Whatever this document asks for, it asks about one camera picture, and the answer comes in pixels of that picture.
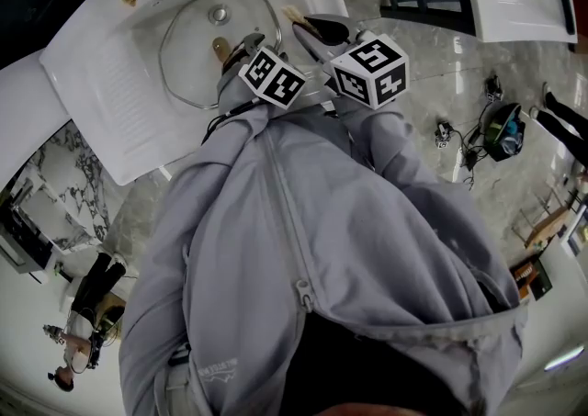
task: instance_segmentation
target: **black and white marble surface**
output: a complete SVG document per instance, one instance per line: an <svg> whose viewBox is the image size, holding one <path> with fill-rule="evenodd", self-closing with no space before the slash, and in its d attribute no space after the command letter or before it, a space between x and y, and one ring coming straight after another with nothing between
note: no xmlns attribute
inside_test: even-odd
<svg viewBox="0 0 588 416"><path fill-rule="evenodd" d="M34 189L20 208L62 253L100 244L130 190L114 183L72 121L30 158L26 178Z"/></svg>

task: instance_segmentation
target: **person standing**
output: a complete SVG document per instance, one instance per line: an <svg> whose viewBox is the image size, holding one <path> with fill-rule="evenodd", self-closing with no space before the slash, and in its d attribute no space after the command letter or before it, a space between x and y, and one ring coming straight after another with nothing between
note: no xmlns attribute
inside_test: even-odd
<svg viewBox="0 0 588 416"><path fill-rule="evenodd" d="M85 371L92 356L92 340L97 326L96 309L113 286L126 274L126 263L120 254L114 254L115 263L108 268L112 258L100 253L90 272L82 280L75 294L70 316L60 337L65 341L63 360L49 380L63 391L74 389L74 376Z"/></svg>
<svg viewBox="0 0 588 416"><path fill-rule="evenodd" d="M531 107L529 116L563 143L578 162L588 167L588 120L570 107L560 103L551 92L547 82L543 84L543 107L571 124L578 131L580 137L572 134L551 114L536 106Z"/></svg>

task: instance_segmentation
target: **fluorescent light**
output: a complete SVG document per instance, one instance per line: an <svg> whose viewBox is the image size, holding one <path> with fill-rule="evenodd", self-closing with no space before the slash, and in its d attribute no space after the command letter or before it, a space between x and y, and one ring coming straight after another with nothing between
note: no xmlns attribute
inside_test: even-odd
<svg viewBox="0 0 588 416"><path fill-rule="evenodd" d="M558 367L562 364L565 364L566 362L569 362L572 359L575 359L576 357L578 357L578 355L580 355L583 352L583 350L584 346L578 346L575 349L569 351L568 353L561 355L560 357L556 357L545 366L545 370L551 370L552 368Z"/></svg>

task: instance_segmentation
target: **black hair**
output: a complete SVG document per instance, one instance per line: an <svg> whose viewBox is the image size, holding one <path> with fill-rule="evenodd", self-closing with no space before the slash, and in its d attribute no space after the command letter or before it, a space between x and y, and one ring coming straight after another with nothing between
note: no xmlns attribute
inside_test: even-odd
<svg viewBox="0 0 588 416"><path fill-rule="evenodd" d="M49 380L53 380L57 386L62 389L63 391L70 392L74 389L74 381L72 380L71 383L64 382L57 374L47 374L47 378Z"/></svg>

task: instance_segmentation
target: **gray jacket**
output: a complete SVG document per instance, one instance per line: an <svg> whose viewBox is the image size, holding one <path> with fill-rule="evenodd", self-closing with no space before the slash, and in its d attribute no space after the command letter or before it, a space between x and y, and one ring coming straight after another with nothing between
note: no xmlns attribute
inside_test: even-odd
<svg viewBox="0 0 588 416"><path fill-rule="evenodd" d="M246 112L173 180L124 315L128 415L166 414L154 382L185 342L196 412L278 414L311 310L495 412L526 313L467 188L424 166L395 103L334 104Z"/></svg>

